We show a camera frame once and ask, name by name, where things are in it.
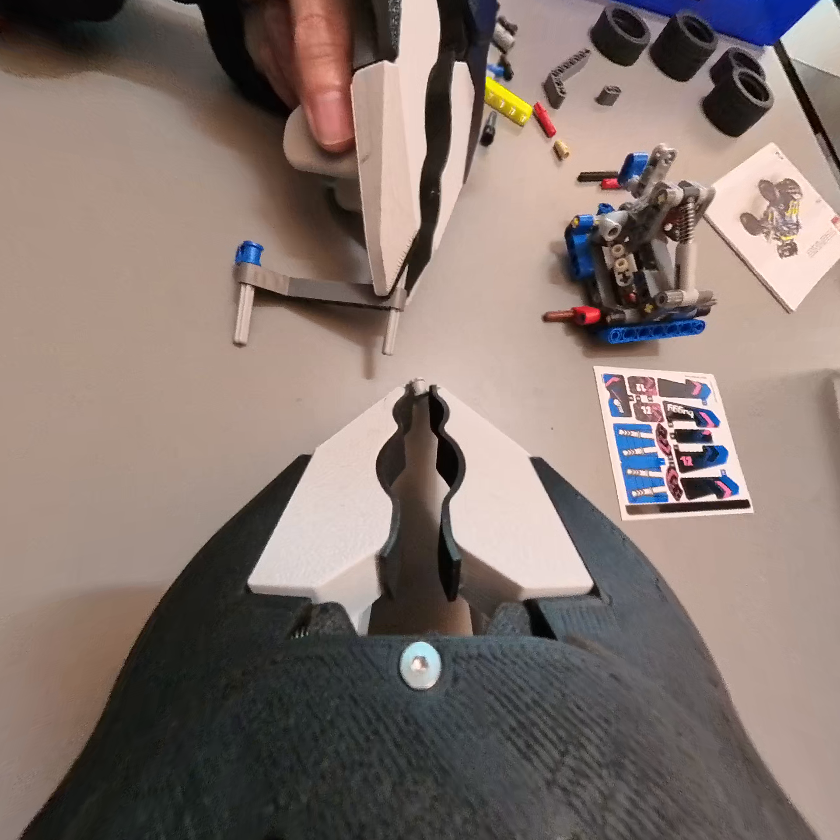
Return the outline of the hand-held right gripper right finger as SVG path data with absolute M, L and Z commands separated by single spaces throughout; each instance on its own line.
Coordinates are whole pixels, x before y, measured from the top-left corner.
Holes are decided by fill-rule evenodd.
M 437 567 L 451 602 L 589 594 L 578 549 L 522 446 L 447 389 L 428 388 L 440 508 Z

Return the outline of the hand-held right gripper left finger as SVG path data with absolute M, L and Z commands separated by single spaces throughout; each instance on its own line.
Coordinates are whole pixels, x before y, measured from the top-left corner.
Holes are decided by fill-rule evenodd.
M 413 388 L 389 392 L 316 448 L 248 578 L 253 592 L 311 600 L 393 595 Z

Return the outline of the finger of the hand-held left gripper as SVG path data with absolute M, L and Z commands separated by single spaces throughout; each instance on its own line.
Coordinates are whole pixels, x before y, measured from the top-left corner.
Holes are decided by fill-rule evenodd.
M 296 108 L 287 120 L 283 151 L 290 165 L 358 186 L 371 285 L 378 296 L 395 287 L 421 225 L 419 186 L 426 153 L 427 84 L 404 86 L 387 72 L 351 81 L 355 151 L 327 153 Z
M 475 88 L 462 60 L 440 60 L 425 102 L 426 153 L 421 169 L 421 225 L 409 252 L 406 293 L 414 295 L 440 245 L 468 167 Z

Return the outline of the dark grey angled beam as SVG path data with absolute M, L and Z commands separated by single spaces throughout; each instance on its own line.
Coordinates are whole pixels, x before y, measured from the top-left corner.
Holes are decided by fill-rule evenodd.
M 402 287 L 395 287 L 389 295 L 381 297 L 375 294 L 371 284 L 292 277 L 247 262 L 234 264 L 233 274 L 240 284 L 291 300 L 398 312 L 407 304 L 407 292 Z
M 570 79 L 583 70 L 591 55 L 591 49 L 580 49 L 549 71 L 542 83 L 542 90 L 551 109 L 559 109 L 564 104 Z

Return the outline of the grey axle with blue connector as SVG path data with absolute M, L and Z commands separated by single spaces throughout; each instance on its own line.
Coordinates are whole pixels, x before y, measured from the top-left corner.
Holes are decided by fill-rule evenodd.
M 238 305 L 234 324 L 234 345 L 244 348 L 249 341 L 250 325 L 253 317 L 256 290 L 247 283 L 238 284 Z

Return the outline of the person's left forearm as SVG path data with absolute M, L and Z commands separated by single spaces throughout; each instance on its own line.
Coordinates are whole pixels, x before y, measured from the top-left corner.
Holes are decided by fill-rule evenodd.
M 124 1 L 2 1 L 2 20 L 80 49 L 113 21 Z M 209 45 L 234 87 L 249 102 L 280 116 L 298 105 L 286 2 L 179 1 L 195 7 Z

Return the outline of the person's left hand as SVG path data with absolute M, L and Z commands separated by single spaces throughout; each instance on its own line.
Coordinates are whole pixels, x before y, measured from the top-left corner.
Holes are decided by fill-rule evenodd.
M 352 36 L 344 1 L 257 1 L 244 12 L 248 54 L 278 98 L 301 107 L 331 154 L 354 146 Z

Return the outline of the yellow plastic beam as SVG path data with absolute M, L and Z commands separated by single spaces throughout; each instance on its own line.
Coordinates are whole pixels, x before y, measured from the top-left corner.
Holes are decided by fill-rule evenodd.
M 485 78 L 485 104 L 517 126 L 522 127 L 532 116 L 532 105 L 512 93 L 494 78 Z

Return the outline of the blue and pink sticker sheet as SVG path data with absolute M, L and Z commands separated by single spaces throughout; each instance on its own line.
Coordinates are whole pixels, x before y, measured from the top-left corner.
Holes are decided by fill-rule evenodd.
M 713 374 L 593 368 L 622 520 L 753 513 Z

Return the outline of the toy buggy chassis assembly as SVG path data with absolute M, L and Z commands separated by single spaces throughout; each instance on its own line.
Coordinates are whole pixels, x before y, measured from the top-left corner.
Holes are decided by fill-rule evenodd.
M 697 280 L 697 226 L 716 195 L 698 182 L 668 179 L 677 150 L 660 143 L 629 154 L 617 183 L 630 195 L 573 217 L 563 240 L 580 306 L 547 311 L 611 345 L 702 334 L 715 293 Z

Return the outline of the blue storage bin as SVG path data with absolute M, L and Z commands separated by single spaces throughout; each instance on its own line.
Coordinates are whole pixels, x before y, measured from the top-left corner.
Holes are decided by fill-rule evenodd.
M 619 1 L 619 4 L 671 17 L 689 12 L 719 35 L 754 46 L 773 46 L 817 1 Z

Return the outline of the white buggy picture booklet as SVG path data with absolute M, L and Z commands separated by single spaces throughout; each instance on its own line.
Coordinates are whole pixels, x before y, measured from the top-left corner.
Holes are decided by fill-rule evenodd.
M 707 221 L 774 299 L 795 312 L 838 264 L 838 211 L 776 143 L 713 187 Z

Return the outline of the dark grey upright panel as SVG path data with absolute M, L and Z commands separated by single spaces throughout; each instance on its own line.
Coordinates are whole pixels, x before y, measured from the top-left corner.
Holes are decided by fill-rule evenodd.
M 800 103 L 812 132 L 839 180 L 839 77 L 837 69 L 828 69 L 831 60 L 821 49 L 830 46 L 817 31 L 817 41 L 810 35 L 795 35 L 791 30 L 774 46 L 784 73 Z

